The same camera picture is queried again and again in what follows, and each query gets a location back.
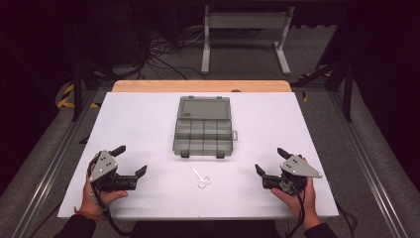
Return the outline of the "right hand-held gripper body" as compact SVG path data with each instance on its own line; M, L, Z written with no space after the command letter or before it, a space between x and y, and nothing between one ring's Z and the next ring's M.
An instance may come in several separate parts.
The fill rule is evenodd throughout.
M323 177L299 156L291 156L280 165L280 168L281 174L278 176L262 172L263 188L278 188L289 195L295 195L305 189L308 178L321 179Z

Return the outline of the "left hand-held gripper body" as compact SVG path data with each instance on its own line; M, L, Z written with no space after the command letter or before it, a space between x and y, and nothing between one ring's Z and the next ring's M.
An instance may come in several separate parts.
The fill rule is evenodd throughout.
M100 151L94 158L94 168L89 174L91 186L100 191L135 190L136 176L120 176L117 173L118 163L110 155L111 151Z

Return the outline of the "person's left hand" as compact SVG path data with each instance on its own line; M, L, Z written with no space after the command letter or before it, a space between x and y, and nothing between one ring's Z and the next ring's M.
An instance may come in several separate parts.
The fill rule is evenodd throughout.
M125 190L117 190L111 192L101 192L99 196L102 202L109 205L117 199L127 197L128 193ZM99 201L94 197L93 188L89 179L86 180L83 187L82 203L79 210L84 214L91 216L100 216L103 213L103 210L99 205Z

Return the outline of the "person's right hand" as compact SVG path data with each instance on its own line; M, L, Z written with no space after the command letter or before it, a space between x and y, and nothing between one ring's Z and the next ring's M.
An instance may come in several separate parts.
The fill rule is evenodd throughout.
M294 217L298 218L301 212L305 213L302 223L305 230L322 223L322 220L316 211L316 193L312 178L307 179L307 185L305 189L300 193L300 196L291 196L278 188L272 188L270 191L287 205L290 213Z

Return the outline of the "white board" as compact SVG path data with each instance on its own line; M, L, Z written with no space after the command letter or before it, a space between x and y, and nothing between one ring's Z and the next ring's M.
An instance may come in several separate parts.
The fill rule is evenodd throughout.
M281 148L323 169L296 96L292 92L233 92L231 156L184 159L172 150L180 96L177 93L111 92L106 95L88 143L75 169L58 215L67 218L81 202L89 162L102 150L125 146L118 172L130 175L143 166L128 197L113 202L116 219L221 220L285 218L287 207L262 186L255 164L270 175L280 172ZM197 186L194 167L211 183Z

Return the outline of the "small silver scissors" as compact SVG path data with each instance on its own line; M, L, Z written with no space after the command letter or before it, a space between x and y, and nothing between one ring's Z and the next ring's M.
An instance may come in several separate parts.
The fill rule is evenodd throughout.
M207 185L211 183L211 179L209 177L203 177L194 167L191 167L191 170L198 178L197 186L200 189L204 189Z

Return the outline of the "grey plastic compartment box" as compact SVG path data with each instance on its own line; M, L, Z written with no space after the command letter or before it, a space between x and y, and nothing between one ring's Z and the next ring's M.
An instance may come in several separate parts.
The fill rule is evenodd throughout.
M232 155L235 140L229 97L180 97L172 144L176 155L224 159Z

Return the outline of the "black metal stand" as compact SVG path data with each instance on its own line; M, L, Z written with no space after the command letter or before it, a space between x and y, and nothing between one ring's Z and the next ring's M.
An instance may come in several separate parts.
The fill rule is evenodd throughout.
M93 62L80 59L73 64L72 67L72 83L73 83L73 97L74 109L72 121L75 122L81 115L83 110L82 99L82 85L85 85L88 90L96 90L99 82L94 75L96 66Z
M298 79L296 82L290 84L291 87L302 87L320 77L329 73L324 87L328 91L337 91L341 84L344 84L344 95L342 102L342 111L348 122L351 122L351 103L353 93L353 70L352 65L348 61L337 61L327 64L315 72Z

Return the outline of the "yellow black hazard tape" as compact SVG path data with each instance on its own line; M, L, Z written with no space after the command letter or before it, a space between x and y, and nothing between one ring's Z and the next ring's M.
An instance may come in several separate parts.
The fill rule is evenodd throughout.
M75 104L73 102L69 102L68 98L72 90L74 89L74 84L70 83L64 90L64 93L61 99L57 103L58 108L74 108Z

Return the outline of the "wooden table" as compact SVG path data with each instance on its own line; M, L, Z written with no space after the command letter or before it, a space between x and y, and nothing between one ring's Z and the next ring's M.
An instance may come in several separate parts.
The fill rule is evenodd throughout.
M118 80L113 92L291 92L285 80Z

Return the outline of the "grey metal stand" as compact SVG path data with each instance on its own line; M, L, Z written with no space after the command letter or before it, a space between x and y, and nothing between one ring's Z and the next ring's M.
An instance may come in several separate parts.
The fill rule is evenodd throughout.
M280 30L281 35L273 43L277 60L284 75L290 75L290 67L284 54L284 44L293 18L294 8L289 7L280 12L212 12L206 5L204 10L203 31L204 47L201 72L210 71L211 29L272 29Z

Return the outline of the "aluminium rail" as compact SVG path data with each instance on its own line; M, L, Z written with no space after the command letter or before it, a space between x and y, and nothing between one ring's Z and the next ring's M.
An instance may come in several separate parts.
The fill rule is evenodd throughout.
M75 121L69 108L61 108L24 162L12 189L13 200L23 214L9 238L29 238L45 212L52 212L62 201L84 148L79 141L90 133L97 116L98 109L90 108L96 99L101 101L102 92L85 93L83 109Z
M352 122L349 122L343 112L343 104L336 92L328 92L330 101L350 138L351 144L357 154L357 162L367 180L370 191L393 238L408 238L408 234L398 217L396 210L388 196L382 182L376 173L367 151Z

